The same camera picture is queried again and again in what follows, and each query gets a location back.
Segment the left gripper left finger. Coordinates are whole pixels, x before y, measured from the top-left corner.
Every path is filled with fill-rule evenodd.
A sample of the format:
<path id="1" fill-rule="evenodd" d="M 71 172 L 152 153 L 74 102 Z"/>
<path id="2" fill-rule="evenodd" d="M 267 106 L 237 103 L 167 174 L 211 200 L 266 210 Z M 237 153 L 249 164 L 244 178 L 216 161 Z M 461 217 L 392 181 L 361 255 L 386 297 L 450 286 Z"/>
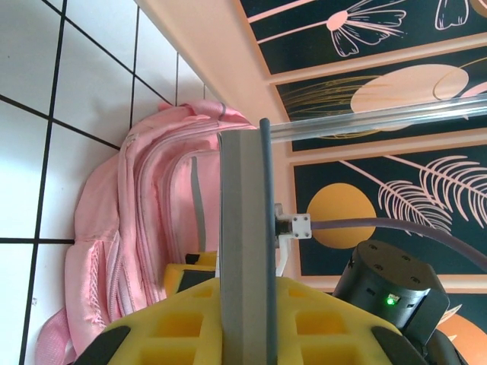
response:
<path id="1" fill-rule="evenodd" d="M 107 326 L 79 364 L 220 364 L 219 280 L 214 265 L 167 266 L 167 298 Z"/>

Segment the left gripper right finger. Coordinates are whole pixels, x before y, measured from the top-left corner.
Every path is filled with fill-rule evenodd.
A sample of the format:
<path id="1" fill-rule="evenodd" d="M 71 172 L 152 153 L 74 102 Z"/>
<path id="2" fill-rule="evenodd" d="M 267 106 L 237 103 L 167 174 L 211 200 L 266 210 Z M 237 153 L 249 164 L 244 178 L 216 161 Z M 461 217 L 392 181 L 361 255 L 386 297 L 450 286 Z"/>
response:
<path id="1" fill-rule="evenodd" d="M 417 364 L 388 321 L 290 278 L 276 279 L 278 364 Z"/>

